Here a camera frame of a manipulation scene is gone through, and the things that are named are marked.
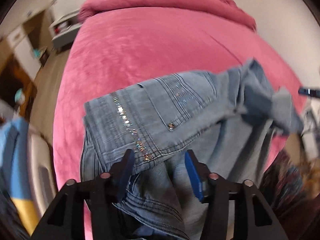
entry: door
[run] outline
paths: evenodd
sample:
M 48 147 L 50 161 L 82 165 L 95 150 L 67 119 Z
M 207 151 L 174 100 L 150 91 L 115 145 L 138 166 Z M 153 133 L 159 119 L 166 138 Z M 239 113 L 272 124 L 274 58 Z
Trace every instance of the door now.
M 24 37 L 14 48 L 14 55 L 20 66 L 25 70 L 30 79 L 33 81 L 41 67 L 41 63 L 33 54 L 33 47 L 29 38 Z

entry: pink bedsheet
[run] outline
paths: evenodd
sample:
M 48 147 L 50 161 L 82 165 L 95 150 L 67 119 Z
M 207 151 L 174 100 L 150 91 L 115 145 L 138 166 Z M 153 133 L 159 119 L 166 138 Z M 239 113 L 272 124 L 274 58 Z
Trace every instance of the pink bedsheet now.
M 53 127 L 59 188 L 80 179 L 83 104 L 136 82 L 195 69 L 217 73 L 254 57 L 273 88 L 285 86 L 297 111 L 303 108 L 299 80 L 232 0 L 87 0 L 79 17 L 84 24 L 65 66 Z M 273 140 L 267 165 L 284 142 Z

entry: blue and yellow fabric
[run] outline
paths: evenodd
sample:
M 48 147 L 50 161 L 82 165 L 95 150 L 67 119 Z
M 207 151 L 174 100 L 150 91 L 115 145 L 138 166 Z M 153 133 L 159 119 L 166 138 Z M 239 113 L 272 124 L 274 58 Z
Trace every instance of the blue and yellow fabric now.
M 28 128 L 23 118 L 6 123 L 0 130 L 0 170 L 21 222 L 31 235 L 39 222 L 28 176 Z

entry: sequin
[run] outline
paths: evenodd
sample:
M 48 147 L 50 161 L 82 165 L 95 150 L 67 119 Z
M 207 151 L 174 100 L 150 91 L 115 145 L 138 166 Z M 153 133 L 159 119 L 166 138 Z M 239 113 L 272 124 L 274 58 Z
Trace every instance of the sequin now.
M 153 159 L 151 154 L 148 152 L 147 147 L 145 147 L 142 139 L 138 135 L 138 131 L 133 128 L 133 123 L 129 120 L 128 116 L 126 115 L 126 111 L 119 102 L 118 98 L 113 98 L 113 101 L 116 103 L 116 107 L 118 109 L 119 117 L 121 118 L 125 129 L 129 132 L 131 137 L 134 139 L 137 149 L 142 153 L 142 156 L 145 157 L 146 161 L 150 161 Z

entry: denim jeans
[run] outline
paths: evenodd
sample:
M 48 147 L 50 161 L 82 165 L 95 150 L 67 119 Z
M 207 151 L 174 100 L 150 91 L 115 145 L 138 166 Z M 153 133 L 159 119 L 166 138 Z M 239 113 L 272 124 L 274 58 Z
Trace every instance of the denim jeans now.
M 255 60 L 220 74 L 147 80 L 87 102 L 85 110 L 82 181 L 135 151 L 126 197 L 116 204 L 128 238 L 200 238 L 207 205 L 193 195 L 187 149 L 225 179 L 258 185 L 273 134 L 303 128 L 290 94 L 274 92 Z

